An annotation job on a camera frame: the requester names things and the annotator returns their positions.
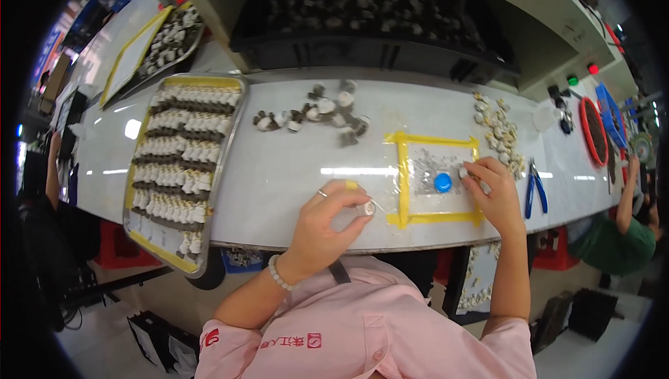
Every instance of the pliers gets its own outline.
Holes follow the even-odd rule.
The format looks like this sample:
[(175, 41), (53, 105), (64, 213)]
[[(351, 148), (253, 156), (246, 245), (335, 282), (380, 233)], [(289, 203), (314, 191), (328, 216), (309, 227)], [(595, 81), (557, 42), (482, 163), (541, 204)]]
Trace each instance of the pliers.
[(532, 214), (532, 199), (534, 198), (535, 180), (537, 181), (537, 190), (541, 199), (541, 209), (543, 213), (548, 213), (548, 200), (546, 200), (546, 191), (543, 189), (543, 183), (535, 166), (535, 158), (530, 158), (530, 168), (528, 171), (529, 182), (527, 185), (527, 199), (525, 200), (525, 219), (530, 219)]

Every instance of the green shirt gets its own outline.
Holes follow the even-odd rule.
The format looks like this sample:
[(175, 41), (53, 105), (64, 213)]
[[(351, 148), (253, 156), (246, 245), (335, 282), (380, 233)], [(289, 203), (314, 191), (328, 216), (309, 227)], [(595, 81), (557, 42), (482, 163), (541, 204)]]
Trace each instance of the green shirt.
[(632, 218), (628, 232), (623, 235), (614, 220), (596, 215), (587, 233), (569, 244), (567, 250), (606, 274), (626, 276), (644, 268), (653, 257), (655, 234)]

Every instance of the person in green shirt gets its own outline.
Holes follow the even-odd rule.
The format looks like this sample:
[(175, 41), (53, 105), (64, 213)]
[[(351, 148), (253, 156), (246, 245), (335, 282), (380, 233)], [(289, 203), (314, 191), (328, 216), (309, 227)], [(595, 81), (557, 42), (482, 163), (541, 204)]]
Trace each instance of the person in green shirt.
[(567, 225), (567, 251), (585, 264), (606, 274), (626, 276), (644, 268), (662, 237), (657, 205), (648, 212), (648, 226), (632, 216), (639, 159), (630, 157), (628, 180), (623, 188), (615, 220), (608, 211)]

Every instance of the tray of figurines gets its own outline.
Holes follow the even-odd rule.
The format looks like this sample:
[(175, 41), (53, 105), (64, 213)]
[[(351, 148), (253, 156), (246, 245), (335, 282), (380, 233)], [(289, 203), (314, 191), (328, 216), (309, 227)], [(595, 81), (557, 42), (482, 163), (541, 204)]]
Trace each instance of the tray of figurines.
[(192, 2), (175, 8), (158, 30), (121, 99), (149, 79), (188, 58), (202, 40), (205, 25)]
[(123, 225), (142, 248), (187, 277), (206, 270), (225, 158), (239, 124), (239, 74), (174, 74), (149, 102), (126, 186)]

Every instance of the green fan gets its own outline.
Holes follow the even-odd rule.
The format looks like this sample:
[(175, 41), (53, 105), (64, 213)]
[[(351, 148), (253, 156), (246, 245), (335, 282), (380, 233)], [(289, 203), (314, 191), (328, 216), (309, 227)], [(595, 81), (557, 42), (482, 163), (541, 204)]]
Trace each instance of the green fan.
[(646, 132), (640, 132), (630, 141), (631, 150), (639, 157), (639, 161), (648, 164), (653, 160), (653, 141)]

